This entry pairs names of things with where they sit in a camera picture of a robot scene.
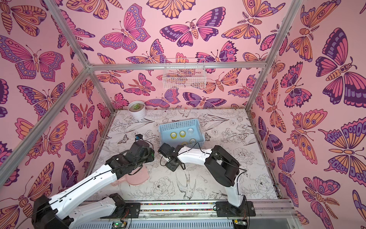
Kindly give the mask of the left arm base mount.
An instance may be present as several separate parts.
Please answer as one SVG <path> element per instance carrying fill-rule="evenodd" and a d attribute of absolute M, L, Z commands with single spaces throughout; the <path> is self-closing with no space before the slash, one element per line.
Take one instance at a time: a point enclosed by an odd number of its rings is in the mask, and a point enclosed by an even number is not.
<path fill-rule="evenodd" d="M 125 200 L 117 193 L 108 196 L 114 202 L 115 210 L 110 214 L 101 217 L 101 219 L 128 218 L 136 219 L 139 217 L 141 210 L 140 202 L 125 202 Z"/>

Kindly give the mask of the white pot with succulent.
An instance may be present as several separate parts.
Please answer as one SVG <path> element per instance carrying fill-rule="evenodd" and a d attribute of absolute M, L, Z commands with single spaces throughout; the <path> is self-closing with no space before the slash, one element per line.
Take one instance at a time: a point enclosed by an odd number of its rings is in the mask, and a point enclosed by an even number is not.
<path fill-rule="evenodd" d="M 133 101 L 128 105 L 128 111 L 136 120 L 142 120 L 146 116 L 145 103 L 143 101 Z"/>

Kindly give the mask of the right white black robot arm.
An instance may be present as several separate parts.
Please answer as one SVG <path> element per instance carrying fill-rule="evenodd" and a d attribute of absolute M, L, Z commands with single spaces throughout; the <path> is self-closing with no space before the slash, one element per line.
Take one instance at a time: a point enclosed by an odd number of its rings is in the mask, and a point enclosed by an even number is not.
<path fill-rule="evenodd" d="M 166 160 L 163 166 L 172 172 L 175 172 L 178 167 L 185 169 L 186 164 L 206 167 L 215 181 L 225 187 L 228 203 L 236 208 L 242 206 L 244 196 L 239 193 L 237 184 L 237 177 L 241 170 L 240 163 L 221 146 L 215 145 L 212 149 L 201 149 L 178 145 L 174 148 L 164 143 L 158 153 Z"/>

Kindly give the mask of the light blue plastic storage basket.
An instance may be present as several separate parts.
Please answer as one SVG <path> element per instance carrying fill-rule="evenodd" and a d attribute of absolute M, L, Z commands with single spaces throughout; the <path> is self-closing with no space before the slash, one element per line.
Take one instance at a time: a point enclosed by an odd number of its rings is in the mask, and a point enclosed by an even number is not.
<path fill-rule="evenodd" d="M 158 127 L 161 143 L 171 147 L 178 145 L 198 148 L 205 142 L 205 134 L 198 119 L 187 119 L 183 121 L 161 124 Z"/>

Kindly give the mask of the pink hand mirror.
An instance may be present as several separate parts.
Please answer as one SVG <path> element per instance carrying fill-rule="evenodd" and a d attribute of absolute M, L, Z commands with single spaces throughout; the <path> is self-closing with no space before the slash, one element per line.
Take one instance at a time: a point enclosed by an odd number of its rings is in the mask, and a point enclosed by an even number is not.
<path fill-rule="evenodd" d="M 131 175 L 127 174 L 118 179 L 117 181 L 112 183 L 112 186 L 117 186 L 123 182 L 127 182 L 132 186 L 139 186 L 146 182 L 150 178 L 148 170 L 145 165 L 142 165 L 141 168 L 135 169 Z"/>

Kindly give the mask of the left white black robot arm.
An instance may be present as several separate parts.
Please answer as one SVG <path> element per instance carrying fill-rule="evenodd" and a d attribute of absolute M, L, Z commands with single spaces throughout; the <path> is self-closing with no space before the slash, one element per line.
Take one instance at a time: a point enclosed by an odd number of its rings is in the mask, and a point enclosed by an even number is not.
<path fill-rule="evenodd" d="M 42 195 L 33 203 L 30 216 L 35 229 L 74 229 L 103 217 L 126 217 L 130 213 L 117 193 L 92 204 L 82 205 L 92 194 L 125 175 L 133 175 L 144 163 L 154 160 L 154 148 L 144 140 L 135 141 L 129 150 L 112 156 L 82 181 L 52 197 Z"/>

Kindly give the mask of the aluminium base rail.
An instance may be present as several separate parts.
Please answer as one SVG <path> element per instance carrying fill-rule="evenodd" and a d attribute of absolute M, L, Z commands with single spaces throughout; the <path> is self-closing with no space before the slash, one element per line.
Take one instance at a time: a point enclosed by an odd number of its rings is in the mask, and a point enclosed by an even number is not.
<path fill-rule="evenodd" d="M 218 217 L 214 200 L 127 201 L 140 202 L 136 219 L 97 218 L 74 229 L 301 229 L 288 200 L 250 200 L 255 217 Z"/>

